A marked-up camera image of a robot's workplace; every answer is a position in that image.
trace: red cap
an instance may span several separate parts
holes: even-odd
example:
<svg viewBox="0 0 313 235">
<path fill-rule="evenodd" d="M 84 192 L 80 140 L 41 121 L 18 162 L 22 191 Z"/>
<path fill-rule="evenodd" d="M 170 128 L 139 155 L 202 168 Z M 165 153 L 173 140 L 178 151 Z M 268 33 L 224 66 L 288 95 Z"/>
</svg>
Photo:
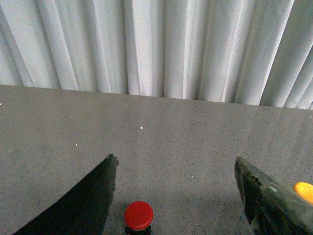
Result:
<svg viewBox="0 0 313 235">
<path fill-rule="evenodd" d="M 124 218 L 127 226 L 131 229 L 144 230 L 153 220 L 153 210 L 146 202 L 133 202 L 126 208 Z"/>
</svg>

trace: gray countertop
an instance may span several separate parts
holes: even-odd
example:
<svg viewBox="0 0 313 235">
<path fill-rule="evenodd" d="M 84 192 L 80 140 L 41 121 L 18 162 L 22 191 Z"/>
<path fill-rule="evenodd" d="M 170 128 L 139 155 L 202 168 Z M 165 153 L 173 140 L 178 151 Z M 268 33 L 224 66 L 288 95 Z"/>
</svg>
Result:
<svg viewBox="0 0 313 235">
<path fill-rule="evenodd" d="M 313 111 L 0 86 L 0 234 L 33 219 L 109 153 L 119 159 L 104 234 L 133 201 L 156 235 L 248 234 L 241 155 L 291 186 L 313 182 Z"/>
</svg>

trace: granite countertop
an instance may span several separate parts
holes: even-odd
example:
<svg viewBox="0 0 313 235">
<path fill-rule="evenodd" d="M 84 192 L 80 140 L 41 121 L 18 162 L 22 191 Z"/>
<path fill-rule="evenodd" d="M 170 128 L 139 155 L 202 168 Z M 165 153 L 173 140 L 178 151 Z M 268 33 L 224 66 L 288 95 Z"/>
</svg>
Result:
<svg viewBox="0 0 313 235">
<path fill-rule="evenodd" d="M 313 111 L 0 86 L 0 234 L 57 201 L 109 153 L 119 159 L 104 234 L 133 201 L 156 235 L 248 233 L 238 155 L 293 185 L 313 182 Z"/>
</svg>

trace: curtain fold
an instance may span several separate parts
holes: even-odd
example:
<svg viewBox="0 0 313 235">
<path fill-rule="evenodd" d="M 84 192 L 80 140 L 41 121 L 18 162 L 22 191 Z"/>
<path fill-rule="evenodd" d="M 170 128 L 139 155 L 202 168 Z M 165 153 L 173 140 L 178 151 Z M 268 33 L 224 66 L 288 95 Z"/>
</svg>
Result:
<svg viewBox="0 0 313 235">
<path fill-rule="evenodd" d="M 0 0 L 0 84 L 312 109 L 311 0 Z"/>
</svg>

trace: bottle cap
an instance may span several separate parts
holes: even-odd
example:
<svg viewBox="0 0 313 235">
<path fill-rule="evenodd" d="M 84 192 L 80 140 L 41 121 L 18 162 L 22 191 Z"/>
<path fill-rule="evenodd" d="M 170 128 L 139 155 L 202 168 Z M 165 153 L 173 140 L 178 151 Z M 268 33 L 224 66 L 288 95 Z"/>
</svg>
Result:
<svg viewBox="0 0 313 235">
<path fill-rule="evenodd" d="M 146 202 L 133 202 L 126 208 L 124 218 L 127 226 L 131 229 L 144 230 L 153 220 L 153 210 Z"/>
<path fill-rule="evenodd" d="M 313 185 L 298 182 L 293 186 L 294 191 L 307 202 L 313 204 Z"/>
</svg>

